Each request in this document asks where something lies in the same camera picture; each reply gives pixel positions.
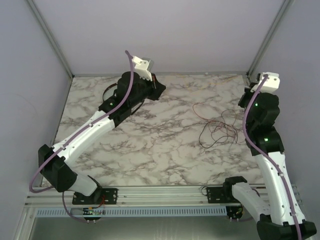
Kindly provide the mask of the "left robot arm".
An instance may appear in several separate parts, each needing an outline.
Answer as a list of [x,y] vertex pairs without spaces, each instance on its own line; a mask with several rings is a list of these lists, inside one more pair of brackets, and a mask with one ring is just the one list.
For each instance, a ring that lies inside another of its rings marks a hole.
[[93,177],[72,170],[73,163],[95,141],[133,115],[145,100],[159,100],[165,89],[155,74],[151,75],[151,80],[145,80],[136,72],[123,73],[116,83],[104,90],[102,104],[87,122],[61,142],[40,147],[41,175],[59,193],[73,191],[84,197],[98,198],[100,184]]

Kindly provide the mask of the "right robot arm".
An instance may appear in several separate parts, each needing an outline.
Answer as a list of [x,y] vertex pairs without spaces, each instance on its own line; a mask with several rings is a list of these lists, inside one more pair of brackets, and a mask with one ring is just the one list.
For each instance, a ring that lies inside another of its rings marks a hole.
[[238,105],[247,146],[261,170],[268,195],[266,203],[242,176],[226,178],[224,192],[239,201],[256,222],[261,240],[306,240],[317,233],[306,220],[294,195],[286,168],[284,146],[274,127],[280,113],[279,98],[260,85],[246,87]]

